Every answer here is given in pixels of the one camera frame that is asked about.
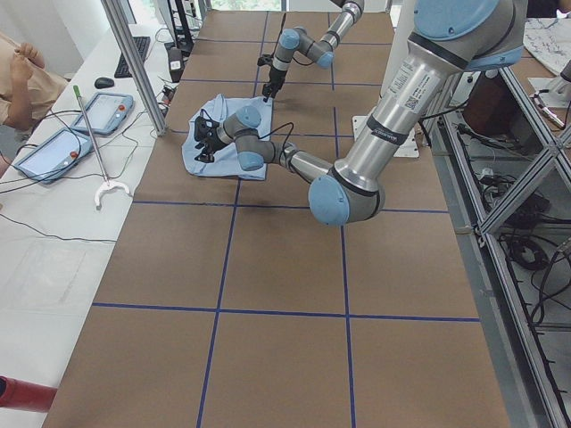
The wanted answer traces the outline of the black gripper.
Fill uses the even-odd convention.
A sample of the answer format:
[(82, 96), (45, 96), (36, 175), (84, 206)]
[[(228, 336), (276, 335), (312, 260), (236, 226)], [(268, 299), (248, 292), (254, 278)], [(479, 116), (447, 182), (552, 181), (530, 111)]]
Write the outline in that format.
[(202, 163), (213, 163), (215, 161), (214, 153), (223, 148), (223, 142), (219, 138), (217, 131), (220, 123), (198, 117), (194, 121), (194, 139), (197, 142), (195, 149), (202, 151), (197, 154), (194, 159)]
[(273, 54), (263, 54), (257, 60), (257, 65), (270, 66), (269, 81), (262, 87), (263, 102), (274, 99), (286, 80), (286, 64)]

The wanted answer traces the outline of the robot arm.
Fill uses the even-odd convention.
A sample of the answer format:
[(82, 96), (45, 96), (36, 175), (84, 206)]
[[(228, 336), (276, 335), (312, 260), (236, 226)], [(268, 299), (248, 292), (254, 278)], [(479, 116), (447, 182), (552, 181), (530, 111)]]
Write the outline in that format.
[(261, 117), (245, 106), (217, 122), (194, 126), (197, 157), (211, 163), (233, 145), (245, 171), (275, 163), (308, 182), (309, 205), (321, 223), (342, 226), (373, 218), (383, 207), (379, 176), (421, 120), (448, 77), (516, 63), (523, 51), (524, 1), (418, 1), (410, 17), (408, 53), (368, 115), (348, 154), (328, 163), (293, 144), (261, 138)]
[(257, 65), (269, 66), (269, 81), (262, 87), (265, 102), (275, 98), (286, 82), (286, 74), (294, 55), (299, 52), (322, 69), (329, 68), (335, 58), (334, 50), (343, 37), (361, 18), (365, 2), (361, 0), (334, 1), (341, 11), (320, 40), (311, 37), (303, 27), (281, 29), (271, 54), (263, 54)]

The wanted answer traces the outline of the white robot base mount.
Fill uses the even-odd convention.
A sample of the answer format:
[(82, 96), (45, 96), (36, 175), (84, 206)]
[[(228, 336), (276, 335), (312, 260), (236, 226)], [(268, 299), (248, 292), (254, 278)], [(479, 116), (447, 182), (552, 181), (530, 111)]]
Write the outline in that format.
[(402, 3), (389, 53), (379, 101), (363, 118), (355, 144), (374, 144), (385, 150), (385, 158), (395, 155), (407, 143), (418, 120), (417, 107), (409, 107), (414, 98), (418, 64), (410, 57), (409, 36), (414, 30), (414, 1)]

